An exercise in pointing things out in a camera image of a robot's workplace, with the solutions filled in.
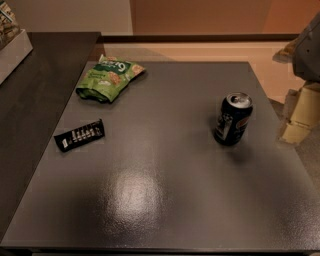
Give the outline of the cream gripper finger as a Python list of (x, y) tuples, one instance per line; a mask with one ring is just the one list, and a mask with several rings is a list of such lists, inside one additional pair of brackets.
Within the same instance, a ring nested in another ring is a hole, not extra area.
[(320, 122), (320, 84), (306, 82), (298, 91), (290, 89), (283, 108), (279, 137), (300, 144)]
[(297, 41), (298, 39), (290, 41), (284, 48), (277, 51), (272, 59), (279, 63), (291, 63)]

